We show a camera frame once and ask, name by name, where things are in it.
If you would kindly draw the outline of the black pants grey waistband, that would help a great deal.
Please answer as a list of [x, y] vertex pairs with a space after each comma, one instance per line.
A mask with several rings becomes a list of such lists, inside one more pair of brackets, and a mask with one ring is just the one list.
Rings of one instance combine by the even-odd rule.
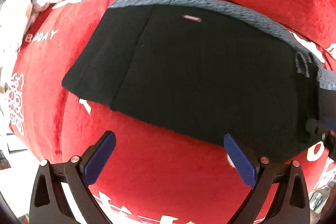
[[284, 26], [216, 0], [115, 0], [62, 86], [195, 139], [287, 161], [335, 123], [335, 73]]

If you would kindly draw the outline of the red blanket white lettering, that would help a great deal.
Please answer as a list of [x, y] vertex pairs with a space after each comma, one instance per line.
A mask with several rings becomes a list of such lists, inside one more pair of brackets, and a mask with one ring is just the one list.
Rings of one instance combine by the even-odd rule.
[[[31, 203], [42, 160], [67, 162], [111, 131], [116, 147], [97, 181], [88, 186], [111, 223], [229, 223], [251, 188], [223, 144], [137, 120], [63, 88], [64, 76], [114, 1], [1, 0], [3, 127], [38, 159], [37, 167], [20, 171], [15, 182], [33, 175]], [[335, 73], [335, 0], [216, 1], [281, 24]], [[317, 199], [335, 179], [335, 161], [328, 154], [320, 140], [287, 161], [268, 157], [276, 163], [300, 162], [309, 223], [335, 223], [333, 194]]]

